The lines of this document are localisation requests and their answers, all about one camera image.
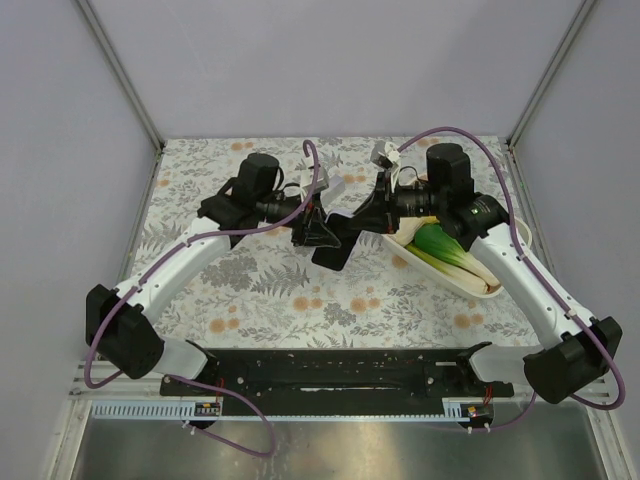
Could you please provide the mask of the black smartphone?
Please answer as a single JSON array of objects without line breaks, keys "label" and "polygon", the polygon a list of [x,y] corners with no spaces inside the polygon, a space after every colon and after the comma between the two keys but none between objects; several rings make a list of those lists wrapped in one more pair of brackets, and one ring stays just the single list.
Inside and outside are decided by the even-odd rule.
[{"label": "black smartphone", "polygon": [[358,230],[352,228],[352,220],[352,214],[332,212],[328,215],[326,226],[331,237],[315,248],[313,264],[332,271],[341,271],[345,267],[360,235]]}]

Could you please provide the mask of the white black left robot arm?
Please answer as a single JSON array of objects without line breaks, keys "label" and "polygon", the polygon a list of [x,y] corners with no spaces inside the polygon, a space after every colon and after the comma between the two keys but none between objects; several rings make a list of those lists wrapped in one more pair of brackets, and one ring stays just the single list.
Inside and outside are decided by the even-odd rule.
[{"label": "white black left robot arm", "polygon": [[203,373],[210,355],[188,340],[160,336],[154,324],[195,276],[245,237],[284,226],[308,231],[307,218],[319,206],[327,179],[312,141],[304,141],[303,152],[307,165],[295,184],[298,194],[283,195],[275,157],[251,153],[234,177],[201,201],[189,226],[155,260],[113,288],[98,284],[89,291],[83,370],[89,388],[103,385],[91,378],[98,356],[130,379],[158,373],[195,380]]}]

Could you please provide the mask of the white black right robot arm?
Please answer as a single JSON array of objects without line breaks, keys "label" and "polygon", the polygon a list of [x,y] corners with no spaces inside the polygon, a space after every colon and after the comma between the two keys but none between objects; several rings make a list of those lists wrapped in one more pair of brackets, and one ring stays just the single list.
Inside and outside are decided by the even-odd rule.
[{"label": "white black right robot arm", "polygon": [[612,373],[617,397],[599,409],[622,405],[626,389],[613,358],[622,337],[611,317],[601,320],[568,292],[522,243],[512,207],[478,192],[471,162],[455,143],[432,146],[426,153],[428,178],[399,185],[401,149],[376,143],[371,161],[380,168],[372,193],[348,215],[349,231],[393,233],[402,218],[433,215],[493,274],[533,326],[538,344],[532,348],[493,344],[475,348],[468,364],[482,382],[530,386],[545,401],[558,404]]}]

